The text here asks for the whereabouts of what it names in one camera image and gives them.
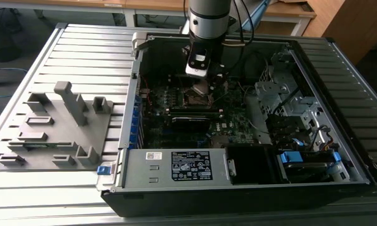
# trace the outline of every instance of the wooden desk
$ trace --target wooden desk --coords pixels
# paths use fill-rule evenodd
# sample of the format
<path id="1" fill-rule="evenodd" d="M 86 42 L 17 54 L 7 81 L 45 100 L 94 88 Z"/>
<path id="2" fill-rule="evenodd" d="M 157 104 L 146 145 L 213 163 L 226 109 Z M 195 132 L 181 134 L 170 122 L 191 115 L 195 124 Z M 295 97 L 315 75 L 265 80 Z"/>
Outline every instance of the wooden desk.
<path id="1" fill-rule="evenodd" d="M 43 4 L 58 6 L 81 6 L 81 7 L 101 7 L 113 8 L 122 7 L 125 0 L 102 0 L 102 1 L 78 1 L 78 0 L 0 0 L 1 7 L 3 4 L 21 3 L 21 4 Z"/>
<path id="2" fill-rule="evenodd" d="M 78 12 L 122 13 L 125 0 L 0 0 L 0 8 L 26 8 Z"/>
<path id="3" fill-rule="evenodd" d="M 135 15 L 182 16 L 182 0 L 0 0 L 1 8 L 27 8 L 38 10 L 82 11 L 125 14 L 127 27 L 135 27 Z M 279 32 L 282 28 L 287 35 L 301 36 L 315 13 L 302 10 L 298 4 L 277 2 L 271 4 L 262 17 L 258 31 Z"/>
<path id="4" fill-rule="evenodd" d="M 182 16 L 182 0 L 126 0 L 125 8 L 125 11 L 130 10 L 133 15 Z M 301 36 L 314 17 L 315 13 L 303 11 L 299 4 L 277 2 L 267 7 L 257 31 Z"/>
<path id="5" fill-rule="evenodd" d="M 134 9 L 182 11 L 182 0 L 125 0 L 125 7 Z M 189 9 L 189 0 L 186 0 L 185 9 Z M 303 11 L 299 4 L 277 2 L 266 8 L 265 16 L 314 18 L 315 13 Z"/>

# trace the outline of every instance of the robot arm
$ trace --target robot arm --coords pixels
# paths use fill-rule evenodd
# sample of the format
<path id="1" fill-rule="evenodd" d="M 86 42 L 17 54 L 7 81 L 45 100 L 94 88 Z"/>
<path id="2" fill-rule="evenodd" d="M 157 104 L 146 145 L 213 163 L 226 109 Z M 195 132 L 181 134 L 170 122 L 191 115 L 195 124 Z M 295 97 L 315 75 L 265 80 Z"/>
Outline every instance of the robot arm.
<path id="1" fill-rule="evenodd" d="M 241 26 L 245 30 L 251 30 L 250 24 L 257 25 L 261 21 L 270 0 L 239 0 L 239 2 L 242 13 L 241 15 L 233 13 L 233 18 L 239 21 L 241 16 L 243 23 L 238 24 L 235 29 Z M 185 72 L 194 78 L 205 79 L 210 64 L 221 62 L 222 42 L 229 29 L 229 12 L 233 4 L 231 0 L 190 0 L 189 2 L 186 26 L 189 27 L 190 51 Z M 243 4 L 253 9 L 250 15 L 243 13 Z"/>
<path id="2" fill-rule="evenodd" d="M 205 79 L 210 62 L 218 62 L 225 38 L 231 0 L 190 0 L 190 52 L 185 72 Z"/>

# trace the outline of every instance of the blue plastic clip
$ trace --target blue plastic clip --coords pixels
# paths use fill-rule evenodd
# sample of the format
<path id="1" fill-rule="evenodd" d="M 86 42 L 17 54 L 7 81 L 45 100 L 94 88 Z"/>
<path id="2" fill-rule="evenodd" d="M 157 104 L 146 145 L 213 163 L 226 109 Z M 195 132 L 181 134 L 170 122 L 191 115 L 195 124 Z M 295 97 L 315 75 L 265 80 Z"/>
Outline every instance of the blue plastic clip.
<path id="1" fill-rule="evenodd" d="M 110 166 L 98 166 L 95 173 L 97 175 L 110 175 Z"/>
<path id="2" fill-rule="evenodd" d="M 290 152 L 290 151 L 283 152 L 279 156 L 282 163 L 302 162 L 302 157 L 299 155 L 299 152 Z"/>
<path id="3" fill-rule="evenodd" d="M 337 153 L 337 152 L 333 153 L 333 159 L 334 159 L 335 162 L 341 161 L 339 153 Z"/>

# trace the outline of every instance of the slotted aluminum surface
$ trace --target slotted aluminum surface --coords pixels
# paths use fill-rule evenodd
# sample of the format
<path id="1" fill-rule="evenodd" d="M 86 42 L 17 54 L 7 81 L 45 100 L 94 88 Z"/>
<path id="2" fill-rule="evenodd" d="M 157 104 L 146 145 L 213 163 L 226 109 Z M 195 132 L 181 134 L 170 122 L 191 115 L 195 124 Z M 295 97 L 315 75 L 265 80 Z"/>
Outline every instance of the slotted aluminum surface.
<path id="1" fill-rule="evenodd" d="M 55 29 L 0 117 L 2 139 L 17 135 L 29 107 L 29 92 L 53 93 L 57 81 L 70 81 L 85 100 L 105 96 L 115 103 L 106 134 L 103 160 L 114 159 L 125 93 L 129 84 L 130 40 L 135 31 L 177 33 L 177 30 L 69 24 Z M 282 39 L 262 35 L 262 38 Z M 335 46 L 325 39 L 285 37 L 303 48 L 338 106 L 377 163 L 377 97 Z M 0 225 L 182 224 L 257 221 L 337 215 L 377 214 L 377 192 L 349 198 L 317 210 L 185 218 L 118 217 L 99 198 L 94 172 L 0 172 Z"/>

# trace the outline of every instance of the floor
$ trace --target floor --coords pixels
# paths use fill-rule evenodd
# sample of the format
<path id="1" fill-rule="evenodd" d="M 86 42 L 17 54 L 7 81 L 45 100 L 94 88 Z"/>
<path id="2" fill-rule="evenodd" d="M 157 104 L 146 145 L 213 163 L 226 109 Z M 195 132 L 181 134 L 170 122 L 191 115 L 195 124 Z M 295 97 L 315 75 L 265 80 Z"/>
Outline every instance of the floor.
<path id="1" fill-rule="evenodd" d="M 22 31 L 13 35 L 13 39 L 22 49 L 22 55 L 7 63 L 0 63 L 0 68 L 17 67 L 27 70 L 58 22 L 114 25 L 113 16 L 106 13 L 43 11 L 45 19 L 37 19 L 30 9 L 19 9 L 19 14 Z M 138 15 L 138 26 L 177 29 L 183 24 L 183 18 L 175 16 L 153 16 L 150 20 L 153 23 L 146 23 L 145 18 Z M 377 91 L 377 48 L 366 54 L 357 68 Z M 0 96 L 10 95 L 15 91 L 22 78 L 23 73 L 19 71 L 0 71 Z M 0 113 L 7 101 L 9 98 L 0 98 Z"/>

